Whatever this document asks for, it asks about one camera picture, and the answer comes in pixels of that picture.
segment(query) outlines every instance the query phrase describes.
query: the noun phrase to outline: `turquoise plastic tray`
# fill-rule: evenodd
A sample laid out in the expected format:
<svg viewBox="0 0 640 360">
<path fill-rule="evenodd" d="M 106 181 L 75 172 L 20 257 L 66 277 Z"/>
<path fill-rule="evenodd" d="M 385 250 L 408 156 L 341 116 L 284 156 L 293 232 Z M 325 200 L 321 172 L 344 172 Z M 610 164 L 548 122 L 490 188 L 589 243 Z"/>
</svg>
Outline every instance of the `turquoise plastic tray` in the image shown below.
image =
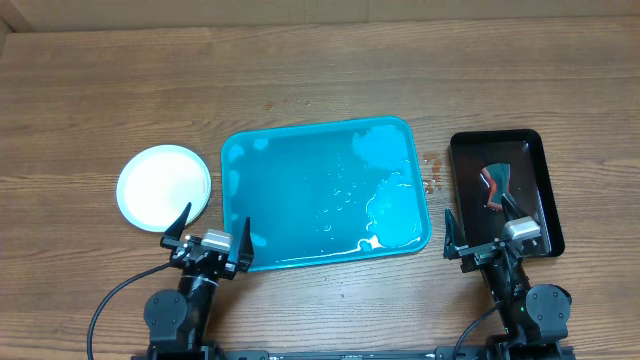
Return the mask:
<svg viewBox="0 0 640 360">
<path fill-rule="evenodd" d="M 251 218 L 251 271 L 410 253 L 431 223 L 399 118 L 238 133 L 222 147 L 224 228 Z"/>
</svg>

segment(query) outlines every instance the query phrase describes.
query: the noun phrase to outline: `black tray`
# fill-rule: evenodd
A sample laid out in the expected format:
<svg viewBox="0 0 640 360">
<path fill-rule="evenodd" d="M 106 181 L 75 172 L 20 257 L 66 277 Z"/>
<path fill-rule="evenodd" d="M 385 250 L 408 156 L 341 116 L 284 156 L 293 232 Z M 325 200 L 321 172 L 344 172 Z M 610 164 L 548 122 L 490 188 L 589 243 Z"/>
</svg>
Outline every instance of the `black tray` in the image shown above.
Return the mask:
<svg viewBox="0 0 640 360">
<path fill-rule="evenodd" d="M 542 211 L 544 213 L 545 224 L 549 238 L 549 251 L 538 256 L 557 257 L 560 256 L 565 249 L 564 237 L 560 227 L 560 219 L 558 218 L 558 210 L 551 189 L 551 179 L 549 178 L 549 170 L 547 161 L 542 147 L 542 139 L 534 130 L 501 130 L 501 131 L 478 131 L 478 132 L 462 132 L 453 135 L 450 142 L 450 155 L 452 164 L 452 173 L 456 190 L 456 199 L 458 201 L 458 214 L 460 222 L 464 224 L 462 209 L 460 206 L 460 194 L 458 189 L 458 180 L 456 179 L 455 158 L 460 155 L 465 146 L 480 144 L 497 144 L 504 142 L 522 142 L 523 146 L 528 146 L 528 154 L 533 167 L 533 175 L 538 188 Z"/>
</svg>

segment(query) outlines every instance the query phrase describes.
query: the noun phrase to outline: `wall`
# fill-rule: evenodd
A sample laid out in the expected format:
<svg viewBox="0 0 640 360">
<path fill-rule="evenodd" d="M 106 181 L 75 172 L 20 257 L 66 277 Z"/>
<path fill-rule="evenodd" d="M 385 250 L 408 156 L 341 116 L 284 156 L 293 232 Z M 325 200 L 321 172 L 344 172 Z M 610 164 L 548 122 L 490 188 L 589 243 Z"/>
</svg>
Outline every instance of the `wall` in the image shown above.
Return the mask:
<svg viewBox="0 0 640 360">
<path fill-rule="evenodd" d="M 639 15 L 640 0 L 5 0 L 16 31 Z"/>
</svg>

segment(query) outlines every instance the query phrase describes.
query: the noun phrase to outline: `white plate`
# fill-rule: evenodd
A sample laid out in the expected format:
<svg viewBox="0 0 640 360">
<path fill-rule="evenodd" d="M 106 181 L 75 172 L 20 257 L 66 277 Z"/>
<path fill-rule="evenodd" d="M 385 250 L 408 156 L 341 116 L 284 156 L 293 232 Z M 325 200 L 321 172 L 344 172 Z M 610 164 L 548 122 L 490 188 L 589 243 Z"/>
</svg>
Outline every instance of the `white plate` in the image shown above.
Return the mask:
<svg viewBox="0 0 640 360">
<path fill-rule="evenodd" d="M 209 169 L 193 151 L 160 145 L 136 155 L 122 170 L 116 187 L 118 207 L 140 229 L 164 232 L 187 203 L 187 223 L 204 210 L 211 195 Z"/>
</svg>

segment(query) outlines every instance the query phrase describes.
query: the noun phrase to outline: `wood grain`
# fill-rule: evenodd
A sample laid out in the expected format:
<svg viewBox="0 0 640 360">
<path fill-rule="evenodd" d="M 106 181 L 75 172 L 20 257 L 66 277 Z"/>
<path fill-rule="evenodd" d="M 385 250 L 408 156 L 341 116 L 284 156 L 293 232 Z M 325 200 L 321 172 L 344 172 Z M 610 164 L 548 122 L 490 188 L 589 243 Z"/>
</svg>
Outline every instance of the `wood grain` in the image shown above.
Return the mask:
<svg viewBox="0 0 640 360">
<path fill-rule="evenodd" d="M 212 339 L 270 351 L 454 344 L 490 301 L 480 274 L 442 259 L 449 138 L 532 128 L 567 251 L 527 261 L 527 273 L 574 296 L 564 343 L 580 358 L 634 358 L 639 38 L 640 18 L 624 17 L 10 36 L 0 59 L 0 358 L 85 358 L 102 297 L 166 259 L 158 236 L 128 225 L 115 203 L 119 171 L 140 150 L 176 143 L 206 161 L 214 195 L 189 229 L 200 234 L 222 225 L 218 158 L 233 133 L 381 114 L 407 120 L 431 159 L 421 169 L 433 186 L 430 244 L 224 283 Z M 177 278 L 168 270 L 113 299 L 97 359 L 146 348 L 142 306 Z M 469 341 L 499 325 L 491 319 Z"/>
<path fill-rule="evenodd" d="M 17 32 L 640 15 L 640 0 L 4 1 Z"/>
</svg>

